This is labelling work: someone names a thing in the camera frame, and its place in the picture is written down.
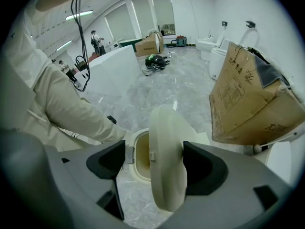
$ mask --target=gray tile floor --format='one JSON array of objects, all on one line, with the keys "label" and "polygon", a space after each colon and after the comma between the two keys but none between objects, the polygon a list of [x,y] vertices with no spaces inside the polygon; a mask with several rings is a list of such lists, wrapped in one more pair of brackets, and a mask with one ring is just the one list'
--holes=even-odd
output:
[{"label": "gray tile floor", "polygon": [[[112,115],[118,125],[133,132],[148,128],[152,109],[161,104],[173,106],[197,131],[205,131],[210,145],[243,153],[244,146],[214,142],[209,94],[215,84],[210,78],[209,64],[200,58],[195,47],[165,48],[162,55],[174,52],[170,64],[162,72],[151,76],[140,75],[123,97],[86,93],[94,106],[106,115]],[[139,67],[145,69],[144,57],[138,58]],[[117,177],[125,223],[140,229],[153,229],[171,213],[157,208],[149,185],[135,181],[124,165]]]}]

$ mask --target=ceiling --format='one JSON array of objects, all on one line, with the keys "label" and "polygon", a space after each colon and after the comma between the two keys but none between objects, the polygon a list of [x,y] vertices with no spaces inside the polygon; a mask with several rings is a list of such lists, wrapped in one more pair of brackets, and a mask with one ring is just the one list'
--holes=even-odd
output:
[{"label": "ceiling", "polygon": [[[118,0],[81,0],[81,12],[93,10],[92,14],[81,17],[83,30],[116,2]],[[56,51],[60,46],[70,40],[76,41],[80,36],[74,19],[66,21],[66,17],[71,15],[70,6],[71,0],[50,10],[42,23],[36,26],[27,25],[37,47],[52,59],[65,51]]]}]

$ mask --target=cardboard box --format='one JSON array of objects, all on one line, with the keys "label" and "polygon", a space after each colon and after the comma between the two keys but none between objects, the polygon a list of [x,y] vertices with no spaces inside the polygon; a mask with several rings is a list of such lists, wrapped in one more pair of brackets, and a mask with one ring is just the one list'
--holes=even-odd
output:
[{"label": "cardboard box", "polygon": [[137,42],[135,48],[138,57],[158,54],[163,52],[163,36],[160,33],[154,33],[146,37],[143,41]]},{"label": "cardboard box", "polygon": [[263,88],[255,57],[230,43],[210,94],[212,138],[255,145],[273,141],[305,121],[305,110],[280,80]]}]

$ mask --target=toilet seat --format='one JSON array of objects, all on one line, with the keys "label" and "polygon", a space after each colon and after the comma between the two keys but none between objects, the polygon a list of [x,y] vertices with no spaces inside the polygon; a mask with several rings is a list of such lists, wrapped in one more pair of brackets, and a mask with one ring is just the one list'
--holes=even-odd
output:
[{"label": "toilet seat", "polygon": [[[137,146],[141,138],[149,135],[149,153],[147,157],[140,156]],[[163,210],[176,211],[183,204],[187,187],[187,173],[183,164],[183,142],[197,142],[209,145],[206,133],[197,134],[189,123],[175,110],[167,106],[153,109],[149,129],[141,130],[132,135],[130,147],[126,152],[132,152],[130,171],[137,180],[150,184],[156,205]],[[143,177],[149,159],[150,179]]]}]

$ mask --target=power cord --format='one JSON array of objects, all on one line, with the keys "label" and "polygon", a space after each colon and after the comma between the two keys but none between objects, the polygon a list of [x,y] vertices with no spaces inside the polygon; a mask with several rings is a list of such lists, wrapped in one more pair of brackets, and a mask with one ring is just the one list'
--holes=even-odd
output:
[{"label": "power cord", "polygon": [[79,89],[78,86],[76,86],[75,84],[74,87],[80,91],[80,92],[84,92],[86,90],[86,87],[87,87],[87,83],[88,81],[90,80],[90,69],[89,69],[89,62],[88,62],[88,54],[87,54],[87,47],[86,47],[86,43],[85,43],[85,39],[84,39],[84,35],[83,35],[83,31],[82,31],[82,26],[81,26],[81,15],[80,15],[80,12],[81,12],[81,0],[75,0],[75,12],[73,11],[73,3],[74,3],[74,0],[72,0],[71,2],[71,12],[72,12],[72,15],[73,15],[73,18],[78,26],[78,29],[79,29],[79,32],[80,32],[80,35],[81,35],[81,51],[82,51],[82,55],[78,55],[76,58],[75,58],[75,61],[77,64],[79,64],[79,60],[78,58],[82,58],[83,61],[85,62],[85,67],[88,71],[88,79],[86,80],[86,83],[83,87],[83,89]]}]

